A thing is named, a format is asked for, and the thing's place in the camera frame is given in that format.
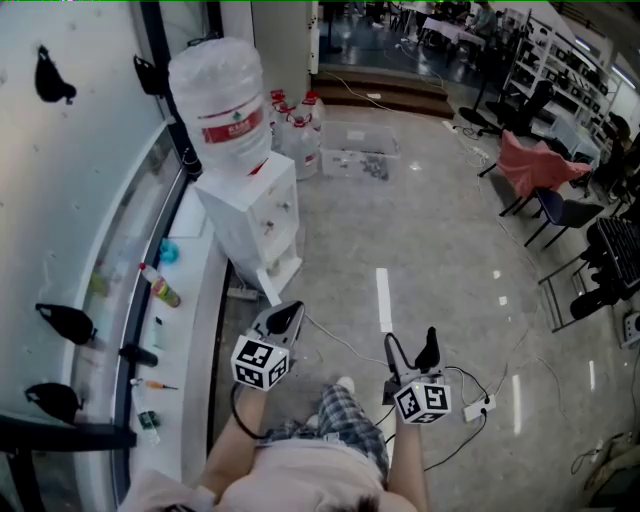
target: red label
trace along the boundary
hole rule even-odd
[[[262,122],[262,117],[263,109],[260,107],[252,112],[249,117],[237,123],[203,128],[204,141],[207,144],[218,144],[242,137],[258,126]]]

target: plastic storage box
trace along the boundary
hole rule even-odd
[[[367,174],[382,181],[400,163],[393,130],[373,124],[325,121],[322,125],[322,172],[357,178]]]

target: step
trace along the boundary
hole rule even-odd
[[[327,105],[376,107],[376,105],[371,103],[366,98],[367,93],[378,93],[380,94],[381,98],[372,98],[373,101],[392,110],[414,112],[416,114],[443,117],[445,119],[453,119],[453,116],[455,114],[453,109],[446,101],[417,94],[408,94],[403,92],[385,90],[372,90],[369,87],[351,87],[351,90],[353,92],[364,96],[364,98],[361,98],[360,96],[354,96],[353,94],[351,94],[342,83],[339,83],[339,86],[314,86],[313,90],[318,93],[322,101]]]
[[[424,94],[431,98],[437,98],[443,101],[447,100],[447,91],[435,85],[429,85],[419,78],[402,78],[379,73],[363,73],[357,71],[331,71],[331,74],[325,71],[319,71],[317,75],[313,75],[312,89],[324,85],[344,84],[336,77],[342,78],[349,87],[365,87],[394,92],[414,92]]]

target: keyboard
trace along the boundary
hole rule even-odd
[[[633,222],[614,218],[598,218],[602,235],[618,278],[626,288],[640,282],[640,227]]]

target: hair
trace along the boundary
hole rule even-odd
[[[329,512],[378,512],[377,496],[360,496],[355,505],[333,507]]]

